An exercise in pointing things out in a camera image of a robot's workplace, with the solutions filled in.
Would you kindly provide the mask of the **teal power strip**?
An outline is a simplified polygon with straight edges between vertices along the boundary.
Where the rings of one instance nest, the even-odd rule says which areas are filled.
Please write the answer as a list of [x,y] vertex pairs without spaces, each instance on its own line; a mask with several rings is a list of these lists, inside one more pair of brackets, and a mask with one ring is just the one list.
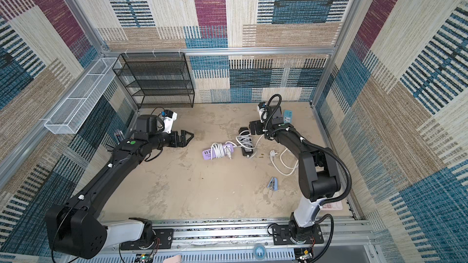
[[285,110],[283,112],[283,122],[285,124],[291,124],[292,122],[292,117],[293,117],[293,113],[291,110]]

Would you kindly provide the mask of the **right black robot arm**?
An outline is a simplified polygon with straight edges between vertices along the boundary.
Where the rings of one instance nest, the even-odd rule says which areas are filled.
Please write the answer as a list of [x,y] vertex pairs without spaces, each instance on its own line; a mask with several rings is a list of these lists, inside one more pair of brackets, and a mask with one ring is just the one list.
[[302,197],[291,214],[289,232],[293,242],[305,242],[318,229],[317,216],[325,201],[341,189],[337,163],[324,150],[309,145],[291,124],[284,123],[281,107],[261,102],[257,112],[260,119],[250,123],[251,131],[285,146],[297,158]]

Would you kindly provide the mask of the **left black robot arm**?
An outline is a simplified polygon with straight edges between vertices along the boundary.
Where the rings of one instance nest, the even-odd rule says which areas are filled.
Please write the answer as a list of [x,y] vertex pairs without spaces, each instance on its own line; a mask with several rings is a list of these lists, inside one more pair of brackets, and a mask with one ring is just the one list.
[[133,217],[103,225],[98,217],[123,180],[142,162],[153,160],[153,150],[186,147],[194,138],[191,132],[172,129],[176,119],[177,114],[171,110],[139,116],[134,129],[113,149],[106,165],[91,181],[66,203],[54,205],[46,212],[52,254],[91,259],[113,245],[130,243],[144,248],[156,245],[150,220]]

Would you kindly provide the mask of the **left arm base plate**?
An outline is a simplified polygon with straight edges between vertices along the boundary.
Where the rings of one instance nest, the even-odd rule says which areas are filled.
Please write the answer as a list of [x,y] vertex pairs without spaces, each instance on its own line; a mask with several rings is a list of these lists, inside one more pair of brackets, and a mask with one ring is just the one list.
[[122,251],[156,251],[159,250],[169,250],[172,247],[174,230],[172,228],[168,229],[153,229],[154,238],[150,240],[149,243],[143,241],[133,241],[125,242],[121,244],[120,249]]

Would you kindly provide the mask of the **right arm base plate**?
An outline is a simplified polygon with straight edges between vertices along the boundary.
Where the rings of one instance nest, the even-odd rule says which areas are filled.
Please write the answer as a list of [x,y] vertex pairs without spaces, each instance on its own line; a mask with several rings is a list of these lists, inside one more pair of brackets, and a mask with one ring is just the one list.
[[312,245],[323,244],[324,237],[319,225],[306,228],[304,233],[291,232],[289,225],[273,223],[268,225],[267,232],[273,237],[274,245]]

